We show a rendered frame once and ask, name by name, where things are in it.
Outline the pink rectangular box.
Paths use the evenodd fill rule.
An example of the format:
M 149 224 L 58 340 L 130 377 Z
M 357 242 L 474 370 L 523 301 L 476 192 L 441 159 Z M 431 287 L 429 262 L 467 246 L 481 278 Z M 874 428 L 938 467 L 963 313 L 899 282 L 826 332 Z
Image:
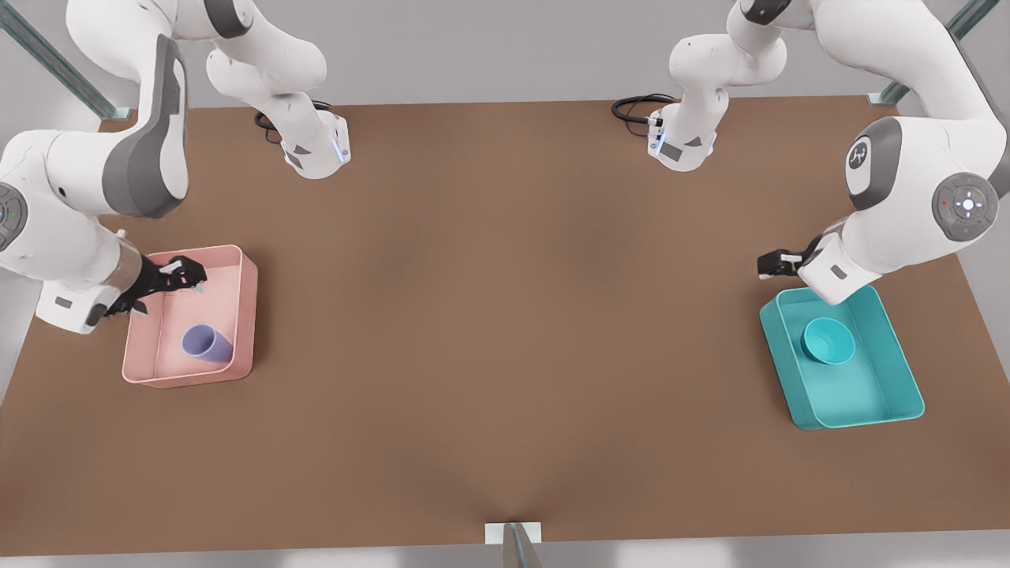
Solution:
M 122 377 L 129 383 L 165 389 L 242 379 L 252 371 L 257 268 L 236 245 L 179 249 L 152 254 L 167 263 L 187 256 L 207 274 L 201 291 L 181 289 L 144 299 L 148 312 L 131 314 Z M 206 324 L 220 344 L 217 361 L 190 356 L 183 338 Z

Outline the lavender cup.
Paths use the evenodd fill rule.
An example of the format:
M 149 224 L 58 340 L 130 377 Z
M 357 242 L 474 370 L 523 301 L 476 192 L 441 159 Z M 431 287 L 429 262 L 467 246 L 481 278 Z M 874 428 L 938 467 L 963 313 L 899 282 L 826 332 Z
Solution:
M 206 323 L 189 327 L 181 336 L 180 344 L 185 355 L 207 363 L 230 363 L 234 353 L 230 340 Z

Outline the teal bowl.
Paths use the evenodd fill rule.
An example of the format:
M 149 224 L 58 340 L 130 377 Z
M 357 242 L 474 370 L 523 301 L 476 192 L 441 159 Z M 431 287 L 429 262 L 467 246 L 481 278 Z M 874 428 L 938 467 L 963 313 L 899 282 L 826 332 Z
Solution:
M 808 358 L 822 364 L 845 364 L 855 355 L 855 336 L 843 321 L 819 317 L 806 324 L 800 337 Z

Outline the teal rectangular box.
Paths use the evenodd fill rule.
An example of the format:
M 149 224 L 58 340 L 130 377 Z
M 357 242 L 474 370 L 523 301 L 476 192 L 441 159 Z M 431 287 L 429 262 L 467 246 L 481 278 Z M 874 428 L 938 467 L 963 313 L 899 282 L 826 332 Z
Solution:
M 855 336 L 845 364 L 806 356 L 800 337 L 819 317 L 843 321 Z M 865 286 L 840 305 L 809 288 L 780 291 L 760 310 L 769 353 L 793 423 L 804 431 L 916 420 L 925 402 L 879 293 Z

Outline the silver frame post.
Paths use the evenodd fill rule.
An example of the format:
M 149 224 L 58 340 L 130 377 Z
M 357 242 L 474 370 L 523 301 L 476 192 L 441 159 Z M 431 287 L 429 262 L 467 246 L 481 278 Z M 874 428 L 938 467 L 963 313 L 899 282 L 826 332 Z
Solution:
M 116 107 L 79 69 L 71 64 L 58 48 L 30 24 L 8 0 L 0 0 L 0 29 L 19 48 L 31 55 L 54 79 L 82 102 L 100 120 L 126 120 L 131 110 Z
M 486 524 L 484 542 L 501 546 L 502 568 L 544 568 L 534 547 L 542 542 L 540 522 Z
M 866 71 L 890 79 L 868 94 L 874 107 L 895 107 L 914 94 L 932 118 L 969 118 L 982 104 L 1000 109 L 1010 96 L 1010 0 L 950 0 L 948 21 L 932 12 L 945 0 L 881 0 L 870 18 Z

